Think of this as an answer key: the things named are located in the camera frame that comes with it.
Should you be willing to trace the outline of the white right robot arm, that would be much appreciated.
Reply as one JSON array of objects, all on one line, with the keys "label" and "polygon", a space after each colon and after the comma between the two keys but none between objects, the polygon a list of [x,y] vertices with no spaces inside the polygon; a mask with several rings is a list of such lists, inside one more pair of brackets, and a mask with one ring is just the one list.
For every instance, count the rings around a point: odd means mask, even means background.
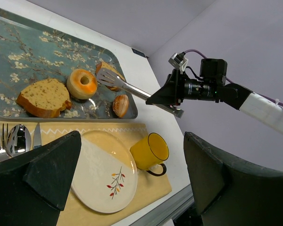
[{"label": "white right robot arm", "polygon": [[190,79],[176,60],[171,60],[171,64],[175,69],[164,86],[147,98],[146,104],[180,105],[185,99],[224,102],[283,135],[283,106],[239,84],[226,84],[225,60],[202,59],[197,79]]}]

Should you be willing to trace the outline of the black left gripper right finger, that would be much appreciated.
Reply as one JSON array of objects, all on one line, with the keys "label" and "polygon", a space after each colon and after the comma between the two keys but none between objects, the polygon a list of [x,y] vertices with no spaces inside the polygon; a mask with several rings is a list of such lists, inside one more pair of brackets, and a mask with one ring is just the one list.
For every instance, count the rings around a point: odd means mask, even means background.
[{"label": "black left gripper right finger", "polygon": [[283,171],[213,146],[192,132],[183,142],[196,211],[205,226],[283,226]]}]

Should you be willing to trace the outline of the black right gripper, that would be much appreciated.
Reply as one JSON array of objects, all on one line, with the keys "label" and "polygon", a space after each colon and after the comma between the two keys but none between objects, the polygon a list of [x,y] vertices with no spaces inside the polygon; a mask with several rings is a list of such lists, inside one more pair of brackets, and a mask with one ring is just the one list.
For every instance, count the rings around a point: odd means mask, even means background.
[{"label": "black right gripper", "polygon": [[146,104],[180,105],[184,99],[215,101],[216,88],[214,81],[190,79],[185,72],[174,69],[163,87],[147,98]]}]

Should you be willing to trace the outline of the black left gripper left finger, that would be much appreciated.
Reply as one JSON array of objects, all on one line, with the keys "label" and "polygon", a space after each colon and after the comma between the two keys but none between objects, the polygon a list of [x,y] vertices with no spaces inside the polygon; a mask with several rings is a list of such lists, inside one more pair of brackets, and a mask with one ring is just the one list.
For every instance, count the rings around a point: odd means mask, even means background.
[{"label": "black left gripper left finger", "polygon": [[72,131],[0,162],[0,226],[55,226],[64,210],[81,150]]}]

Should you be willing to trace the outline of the metal serving tongs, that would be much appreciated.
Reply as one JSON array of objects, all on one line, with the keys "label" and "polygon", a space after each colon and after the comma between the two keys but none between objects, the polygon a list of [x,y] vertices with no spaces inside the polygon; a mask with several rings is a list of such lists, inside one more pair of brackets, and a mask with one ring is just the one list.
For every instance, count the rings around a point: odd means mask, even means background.
[{"label": "metal serving tongs", "polygon": [[[115,72],[108,70],[106,68],[101,68],[98,72],[96,72],[96,78],[97,81],[103,85],[123,89],[142,100],[146,101],[149,97],[151,97],[151,94],[127,83],[126,81],[123,81]],[[154,105],[164,111],[171,113],[177,118],[181,118],[184,113],[184,110],[176,108],[174,106],[161,105],[161,104],[154,104]]]}]

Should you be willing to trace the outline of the orange glazed bagel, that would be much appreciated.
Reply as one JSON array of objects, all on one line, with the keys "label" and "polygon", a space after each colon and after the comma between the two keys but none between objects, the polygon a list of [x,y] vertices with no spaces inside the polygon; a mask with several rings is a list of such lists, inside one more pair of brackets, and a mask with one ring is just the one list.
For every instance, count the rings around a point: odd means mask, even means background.
[{"label": "orange glazed bagel", "polygon": [[67,78],[67,89],[77,99],[89,99],[97,91],[96,77],[85,69],[75,69]]}]

